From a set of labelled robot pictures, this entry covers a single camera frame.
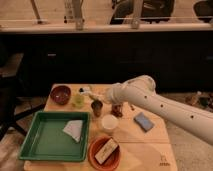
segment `red bowl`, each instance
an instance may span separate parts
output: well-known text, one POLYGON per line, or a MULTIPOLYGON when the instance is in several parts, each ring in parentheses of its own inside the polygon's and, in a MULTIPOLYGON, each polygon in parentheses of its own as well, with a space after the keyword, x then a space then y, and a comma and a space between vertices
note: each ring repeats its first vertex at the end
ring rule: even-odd
POLYGON ((50 92, 50 97, 54 102, 60 105, 65 105, 68 103, 71 96, 71 90, 69 87, 61 85, 53 88, 50 92))
POLYGON ((99 171, 113 171, 119 165, 121 158, 120 147, 116 148, 115 151, 108 157, 108 159, 103 164, 99 164, 98 161, 95 159, 95 154, 101 149, 101 147, 103 147, 103 145, 110 138, 111 137, 108 136, 97 138, 89 146, 88 160, 91 165, 99 171))

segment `white cup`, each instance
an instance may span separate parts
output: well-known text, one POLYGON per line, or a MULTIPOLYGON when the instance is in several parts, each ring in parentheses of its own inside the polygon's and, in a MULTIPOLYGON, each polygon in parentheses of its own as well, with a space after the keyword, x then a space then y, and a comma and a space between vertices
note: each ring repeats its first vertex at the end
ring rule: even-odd
POLYGON ((101 127, 107 134, 112 134, 115 128, 118 126, 118 119, 111 115, 105 115, 101 119, 101 127))

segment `napkin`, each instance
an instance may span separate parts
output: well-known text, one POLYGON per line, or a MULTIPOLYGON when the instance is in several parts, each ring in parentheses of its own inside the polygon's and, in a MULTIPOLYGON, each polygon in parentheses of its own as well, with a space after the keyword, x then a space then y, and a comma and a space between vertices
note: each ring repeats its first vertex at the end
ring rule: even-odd
POLYGON ((69 121, 63 129, 63 132, 70 135, 77 143, 81 138, 82 120, 69 121))

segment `wooden table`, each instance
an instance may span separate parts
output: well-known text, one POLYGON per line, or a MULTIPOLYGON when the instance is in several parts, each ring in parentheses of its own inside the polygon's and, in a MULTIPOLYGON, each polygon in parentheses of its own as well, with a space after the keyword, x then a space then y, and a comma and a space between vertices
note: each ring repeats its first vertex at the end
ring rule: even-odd
MULTIPOLYGON (((65 84, 72 90, 72 96, 80 87, 86 84, 65 84)), ((92 90, 102 93, 110 85, 92 84, 92 90)), ((85 105, 77 109, 72 105, 72 98, 68 104, 59 106, 48 98, 45 111, 87 111, 91 114, 89 128, 89 144, 91 140, 104 135, 99 127, 99 118, 95 118, 90 107, 92 100, 85 96, 85 105)), ((109 114, 111 105, 104 104, 102 115, 109 114)), ((121 160, 117 170, 120 171, 176 171, 176 161, 169 141, 164 120, 157 115, 135 107, 132 111, 127 103, 123 106, 123 117, 119 118, 118 128, 113 133, 113 138, 119 143, 121 149, 121 160), (155 124, 154 128, 145 133, 133 121, 133 117, 143 112, 155 124)), ((26 161, 24 169, 28 171, 84 171, 94 170, 86 157, 84 162, 55 162, 55 161, 26 161)))

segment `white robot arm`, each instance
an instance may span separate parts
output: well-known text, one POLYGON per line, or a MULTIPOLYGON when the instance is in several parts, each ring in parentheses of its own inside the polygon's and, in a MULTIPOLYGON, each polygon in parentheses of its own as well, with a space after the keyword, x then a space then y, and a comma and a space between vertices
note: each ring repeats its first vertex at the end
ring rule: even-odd
POLYGON ((155 81, 147 75, 113 84, 105 96, 112 104, 126 101, 149 110, 213 145, 213 113, 156 94, 155 81))

